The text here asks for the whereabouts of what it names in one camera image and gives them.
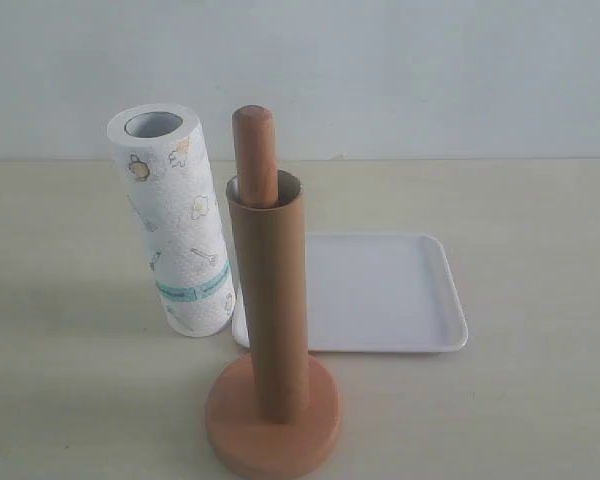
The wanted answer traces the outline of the wooden paper towel holder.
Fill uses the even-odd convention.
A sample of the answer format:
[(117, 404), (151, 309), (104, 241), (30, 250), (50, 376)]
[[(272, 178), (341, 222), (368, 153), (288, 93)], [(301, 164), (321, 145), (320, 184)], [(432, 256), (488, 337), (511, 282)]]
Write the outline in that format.
[[(274, 119), (270, 110), (243, 106), (232, 116), (235, 177), (241, 201), (269, 208), (278, 200)], [(331, 453), (341, 425), (336, 382), (308, 349), (309, 404), (294, 423), (277, 424), (259, 413), (248, 354), (230, 364), (209, 393), (205, 422), (217, 456), (231, 469), (255, 478), (293, 478)]]

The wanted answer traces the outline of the printed white paper towel roll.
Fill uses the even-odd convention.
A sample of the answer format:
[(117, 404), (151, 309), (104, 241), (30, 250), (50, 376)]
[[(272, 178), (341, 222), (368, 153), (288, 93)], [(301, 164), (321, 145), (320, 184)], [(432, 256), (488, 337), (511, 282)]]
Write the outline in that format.
[(199, 117), (178, 104), (140, 105), (106, 133), (169, 325), (187, 337), (218, 333), (236, 294)]

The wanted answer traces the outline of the brown cardboard tube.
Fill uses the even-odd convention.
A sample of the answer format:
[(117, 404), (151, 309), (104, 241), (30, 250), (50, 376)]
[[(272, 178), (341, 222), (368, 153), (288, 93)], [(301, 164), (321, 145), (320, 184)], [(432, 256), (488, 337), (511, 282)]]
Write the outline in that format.
[(269, 208), (241, 201), (233, 177), (226, 196), (237, 254), (260, 415), (294, 423), (309, 404), (304, 197), (300, 180), (277, 172)]

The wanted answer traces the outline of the white rectangular tray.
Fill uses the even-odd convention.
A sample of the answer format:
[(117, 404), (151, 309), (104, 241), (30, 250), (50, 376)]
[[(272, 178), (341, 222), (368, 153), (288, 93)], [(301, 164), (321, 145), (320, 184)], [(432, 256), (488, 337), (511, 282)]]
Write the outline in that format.
[(304, 236), (312, 352), (447, 353), (469, 332), (445, 249), (408, 232)]

